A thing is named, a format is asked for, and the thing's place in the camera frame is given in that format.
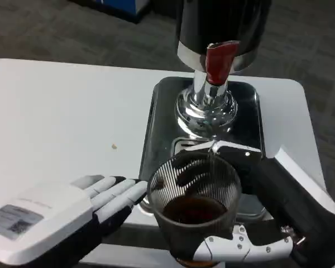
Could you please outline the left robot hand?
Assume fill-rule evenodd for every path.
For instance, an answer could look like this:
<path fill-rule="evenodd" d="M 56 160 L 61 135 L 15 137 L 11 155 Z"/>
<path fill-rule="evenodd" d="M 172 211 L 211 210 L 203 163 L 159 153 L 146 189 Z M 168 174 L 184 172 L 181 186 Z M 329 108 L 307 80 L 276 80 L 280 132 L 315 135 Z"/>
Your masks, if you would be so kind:
<path fill-rule="evenodd" d="M 0 205 L 0 267 L 71 267 L 120 228 L 147 182 L 42 183 Z"/>

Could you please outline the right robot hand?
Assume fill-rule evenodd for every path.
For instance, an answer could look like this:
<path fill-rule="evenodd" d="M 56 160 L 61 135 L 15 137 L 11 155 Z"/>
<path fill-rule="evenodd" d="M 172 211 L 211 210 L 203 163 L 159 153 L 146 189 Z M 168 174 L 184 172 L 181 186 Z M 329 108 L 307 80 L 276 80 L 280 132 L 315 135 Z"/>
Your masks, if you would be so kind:
<path fill-rule="evenodd" d="M 243 262 L 292 256 L 301 267 L 335 267 L 335 202 L 285 151 L 268 158 L 259 149 L 210 141 L 189 151 L 210 152 L 239 173 L 242 189 L 256 195 L 275 221 L 281 239 L 262 246 L 246 239 Z"/>

